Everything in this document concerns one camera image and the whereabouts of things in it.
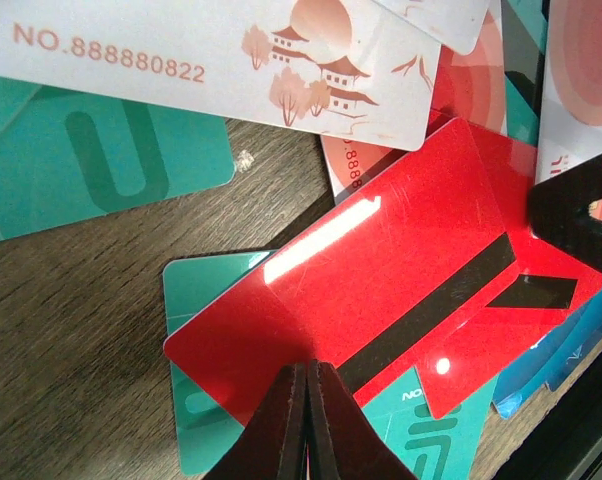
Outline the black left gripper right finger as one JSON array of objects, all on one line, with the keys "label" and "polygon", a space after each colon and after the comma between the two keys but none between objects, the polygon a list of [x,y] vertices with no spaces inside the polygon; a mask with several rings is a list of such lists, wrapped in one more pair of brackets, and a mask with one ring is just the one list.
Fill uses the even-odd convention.
[{"label": "black left gripper right finger", "polygon": [[334,366],[307,370],[306,439],[311,479],[413,479],[366,419]]}]

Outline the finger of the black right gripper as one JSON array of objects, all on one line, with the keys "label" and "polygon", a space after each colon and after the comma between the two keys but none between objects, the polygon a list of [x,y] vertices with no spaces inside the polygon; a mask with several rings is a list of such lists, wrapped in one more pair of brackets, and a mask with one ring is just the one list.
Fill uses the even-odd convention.
[{"label": "finger of the black right gripper", "polygon": [[532,187],[527,198],[533,233],[602,273],[602,221],[589,206],[602,199],[602,153]]}]

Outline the red card black stripe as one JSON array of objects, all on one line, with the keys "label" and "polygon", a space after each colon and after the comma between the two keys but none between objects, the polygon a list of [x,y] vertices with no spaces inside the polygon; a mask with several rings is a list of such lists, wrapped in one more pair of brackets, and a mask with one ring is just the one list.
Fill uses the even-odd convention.
[{"label": "red card black stripe", "polygon": [[246,423],[277,372],[334,365],[360,404],[520,271],[469,124],[453,119],[170,335],[167,358]]}]

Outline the teal card front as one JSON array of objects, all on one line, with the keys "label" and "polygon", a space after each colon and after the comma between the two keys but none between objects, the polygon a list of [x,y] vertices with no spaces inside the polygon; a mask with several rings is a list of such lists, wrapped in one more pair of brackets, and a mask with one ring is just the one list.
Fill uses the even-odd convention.
[{"label": "teal card front", "polygon": [[[163,270],[166,326],[173,333],[269,251],[174,260]],[[171,369],[181,471],[207,472],[234,444],[243,427],[179,368]],[[379,437],[420,479],[466,479],[475,458],[495,381],[448,415],[434,420],[414,369],[368,403],[363,412]]]}]

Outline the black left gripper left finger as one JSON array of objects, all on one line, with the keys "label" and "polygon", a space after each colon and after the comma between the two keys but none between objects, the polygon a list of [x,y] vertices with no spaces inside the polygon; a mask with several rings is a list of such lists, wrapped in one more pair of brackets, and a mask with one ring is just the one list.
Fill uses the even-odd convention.
[{"label": "black left gripper left finger", "polygon": [[303,479],[306,387],[303,363],[283,367],[242,434],[205,478]]}]

